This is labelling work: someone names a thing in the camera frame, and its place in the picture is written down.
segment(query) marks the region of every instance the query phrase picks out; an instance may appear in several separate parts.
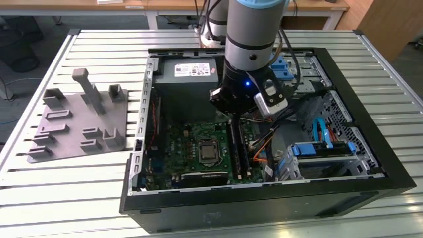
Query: white table leg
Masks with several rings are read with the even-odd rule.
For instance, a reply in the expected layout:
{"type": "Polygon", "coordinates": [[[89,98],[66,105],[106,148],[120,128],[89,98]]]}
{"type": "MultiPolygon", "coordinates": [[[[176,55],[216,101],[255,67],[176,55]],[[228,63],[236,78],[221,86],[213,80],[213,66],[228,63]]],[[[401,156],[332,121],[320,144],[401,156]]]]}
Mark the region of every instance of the white table leg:
{"type": "Polygon", "coordinates": [[[145,11],[149,30],[157,30],[157,11],[145,11]]]}
{"type": "Polygon", "coordinates": [[[337,22],[341,19],[343,13],[344,13],[343,11],[332,11],[329,18],[325,21],[323,30],[325,31],[335,30],[337,22]]]}

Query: floor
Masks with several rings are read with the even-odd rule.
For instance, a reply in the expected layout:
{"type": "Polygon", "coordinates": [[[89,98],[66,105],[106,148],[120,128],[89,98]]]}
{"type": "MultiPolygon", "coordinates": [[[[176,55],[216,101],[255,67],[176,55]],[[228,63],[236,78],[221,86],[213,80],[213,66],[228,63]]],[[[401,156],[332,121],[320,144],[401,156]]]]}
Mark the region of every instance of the floor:
{"type": "MultiPolygon", "coordinates": [[[[44,77],[69,29],[148,29],[146,18],[144,16],[64,16],[60,26],[54,25],[52,18],[48,16],[36,17],[36,21],[42,31],[44,40],[33,43],[30,46],[38,58],[40,65],[28,73],[14,73],[0,61],[0,77],[5,83],[21,78],[44,77]]],[[[168,19],[157,17],[157,26],[160,29],[188,29],[189,24],[195,24],[195,21],[188,21],[181,16],[172,16],[168,19]]],[[[17,123],[16,120],[25,110],[38,83],[40,79],[30,79],[8,85],[17,97],[12,102],[0,99],[0,150],[1,144],[6,142],[13,131],[17,123]]]]}
{"type": "MultiPolygon", "coordinates": [[[[6,83],[21,78],[42,78],[69,29],[148,29],[145,17],[142,16],[65,16],[62,17],[62,24],[60,26],[54,25],[50,17],[36,17],[36,20],[44,34],[44,40],[32,44],[32,49],[38,57],[40,65],[28,73],[14,73],[0,62],[0,77],[6,83]]],[[[157,18],[157,26],[160,29],[186,29],[188,25],[193,23],[195,21],[188,21],[184,17],[172,17],[168,19],[164,17],[157,18]]],[[[417,95],[423,98],[421,64],[423,49],[416,50],[412,45],[407,45],[400,56],[393,61],[392,66],[417,95]]],[[[38,79],[30,79],[9,85],[17,98],[12,102],[0,100],[0,144],[6,142],[16,126],[16,122],[2,123],[14,121],[20,118],[38,82],[38,79]]]]}

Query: blue latch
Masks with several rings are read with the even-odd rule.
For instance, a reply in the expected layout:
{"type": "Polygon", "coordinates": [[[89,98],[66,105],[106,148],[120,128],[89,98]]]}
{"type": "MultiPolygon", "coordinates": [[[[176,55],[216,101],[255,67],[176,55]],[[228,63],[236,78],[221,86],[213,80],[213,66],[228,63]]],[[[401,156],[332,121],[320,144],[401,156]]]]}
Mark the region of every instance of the blue latch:
{"type": "Polygon", "coordinates": [[[323,118],[315,118],[315,120],[312,120],[312,137],[315,141],[319,141],[317,126],[320,126],[323,141],[328,144],[328,148],[331,149],[333,148],[333,145],[331,142],[329,131],[325,128],[325,123],[323,118]]]}
{"type": "Polygon", "coordinates": [[[347,145],[348,145],[348,148],[349,148],[351,152],[355,154],[355,153],[356,153],[355,144],[349,141],[349,142],[347,143],[347,145]]]}
{"type": "Polygon", "coordinates": [[[292,145],[292,153],[293,153],[293,155],[295,156],[297,156],[299,155],[299,149],[297,149],[297,146],[296,145],[292,145]]]}
{"type": "Polygon", "coordinates": [[[281,56],[277,56],[277,60],[271,65],[271,69],[273,70],[275,76],[279,80],[291,81],[293,80],[293,75],[288,70],[288,64],[285,63],[281,56]]]}
{"type": "Polygon", "coordinates": [[[316,150],[312,144],[297,144],[300,155],[315,155],[316,150]]]}

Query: wooden desk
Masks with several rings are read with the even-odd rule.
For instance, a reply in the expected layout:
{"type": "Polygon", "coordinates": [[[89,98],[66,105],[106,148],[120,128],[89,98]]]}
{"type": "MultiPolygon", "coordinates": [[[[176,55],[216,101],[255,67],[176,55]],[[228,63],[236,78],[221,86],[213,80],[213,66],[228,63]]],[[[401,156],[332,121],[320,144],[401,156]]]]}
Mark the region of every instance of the wooden desk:
{"type": "Polygon", "coordinates": [[[97,5],[96,0],[0,0],[0,15],[4,10],[140,10],[148,1],[124,0],[124,3],[97,5]]]}
{"type": "MultiPolygon", "coordinates": [[[[199,9],[203,7],[204,0],[197,0],[199,9]]],[[[348,10],[349,6],[344,0],[328,3],[324,0],[296,0],[297,11],[331,11],[348,10]]],[[[195,10],[195,0],[148,0],[148,10],[195,10]]],[[[293,2],[289,2],[289,11],[295,10],[293,2]]]]}
{"type": "MultiPolygon", "coordinates": [[[[149,17],[148,24],[156,24],[152,20],[156,16],[184,15],[195,16],[196,7],[195,0],[146,0],[146,9],[149,17]]],[[[197,0],[199,10],[203,8],[204,0],[197,0]]],[[[308,17],[327,17],[323,30],[333,30],[344,11],[348,11],[349,6],[344,0],[337,0],[336,3],[328,3],[324,0],[296,0],[297,15],[308,17]]],[[[284,16],[293,16],[295,4],[291,2],[288,11],[284,16]]]]}
{"type": "MultiPolygon", "coordinates": [[[[197,0],[199,9],[203,0],[197,0]]],[[[297,16],[327,17],[324,30],[333,30],[339,19],[348,10],[344,0],[332,4],[324,0],[296,0],[297,16]]],[[[291,2],[285,16],[292,16],[291,2]]],[[[29,16],[84,16],[84,15],[144,15],[149,29],[157,29],[160,15],[195,16],[193,0],[124,0],[124,3],[97,5],[96,0],[0,0],[1,15],[29,16]]]]}

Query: sticker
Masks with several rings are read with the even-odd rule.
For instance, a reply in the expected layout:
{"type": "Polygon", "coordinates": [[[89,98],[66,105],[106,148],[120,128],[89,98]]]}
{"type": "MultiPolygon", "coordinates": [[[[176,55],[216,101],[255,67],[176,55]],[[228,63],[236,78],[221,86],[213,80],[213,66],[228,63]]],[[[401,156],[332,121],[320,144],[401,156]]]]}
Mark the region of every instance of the sticker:
{"type": "Polygon", "coordinates": [[[265,165],[264,171],[268,173],[269,176],[273,176],[273,170],[268,165],[265,165]]]}
{"type": "Polygon", "coordinates": [[[178,63],[174,65],[174,77],[209,76],[211,66],[208,63],[178,63]]]}
{"type": "Polygon", "coordinates": [[[344,11],[347,10],[345,7],[332,7],[331,10],[336,11],[336,10],[340,10],[340,11],[344,11]]]}
{"type": "Polygon", "coordinates": [[[125,9],[144,9],[142,6],[126,6],[125,9]]]}

